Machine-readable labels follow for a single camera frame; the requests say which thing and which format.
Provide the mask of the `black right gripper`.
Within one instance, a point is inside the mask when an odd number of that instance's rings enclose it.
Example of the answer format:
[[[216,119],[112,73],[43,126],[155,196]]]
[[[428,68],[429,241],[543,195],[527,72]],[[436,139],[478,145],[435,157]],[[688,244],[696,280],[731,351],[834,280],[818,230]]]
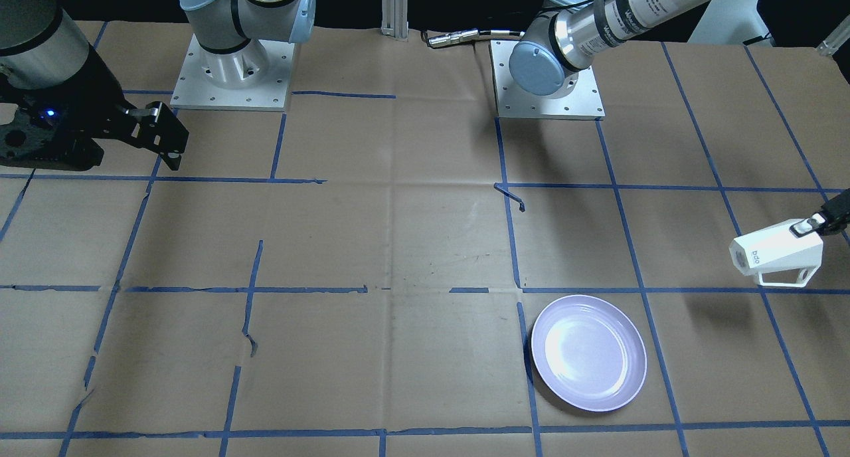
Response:
[[[90,47],[81,70],[63,84],[23,90],[2,75],[2,103],[17,105],[13,120],[1,127],[1,163],[87,171],[102,163],[97,139],[114,139],[158,155],[179,171],[188,130],[161,101],[134,107],[118,79]]]

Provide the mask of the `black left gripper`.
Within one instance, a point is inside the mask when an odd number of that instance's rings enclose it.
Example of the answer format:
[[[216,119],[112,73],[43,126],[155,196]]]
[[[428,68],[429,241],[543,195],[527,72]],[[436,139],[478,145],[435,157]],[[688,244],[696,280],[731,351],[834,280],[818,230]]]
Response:
[[[835,235],[843,232],[849,222],[850,189],[842,191],[823,205],[823,214],[815,213],[790,226],[790,232],[797,237],[811,233]]]

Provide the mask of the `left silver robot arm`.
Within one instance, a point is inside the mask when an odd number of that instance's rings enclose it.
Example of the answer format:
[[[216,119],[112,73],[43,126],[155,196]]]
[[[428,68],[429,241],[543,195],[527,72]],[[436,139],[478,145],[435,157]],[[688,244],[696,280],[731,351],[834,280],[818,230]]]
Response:
[[[613,160],[610,188],[685,195],[708,208],[735,197],[825,197],[837,190],[807,150],[802,114],[831,111],[814,51],[640,41],[708,0],[582,0],[541,12],[495,58],[501,118],[598,124]]]

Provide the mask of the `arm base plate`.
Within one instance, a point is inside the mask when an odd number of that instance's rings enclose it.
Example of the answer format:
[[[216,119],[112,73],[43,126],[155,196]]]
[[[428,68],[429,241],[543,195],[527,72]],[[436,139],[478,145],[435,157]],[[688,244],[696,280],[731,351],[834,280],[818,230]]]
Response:
[[[493,82],[500,118],[598,120],[604,104],[591,68],[568,76],[552,96],[535,96],[523,90],[508,70],[517,41],[491,41]]]
[[[240,51],[213,54],[192,37],[170,105],[197,111],[284,112],[294,43],[252,40]]]

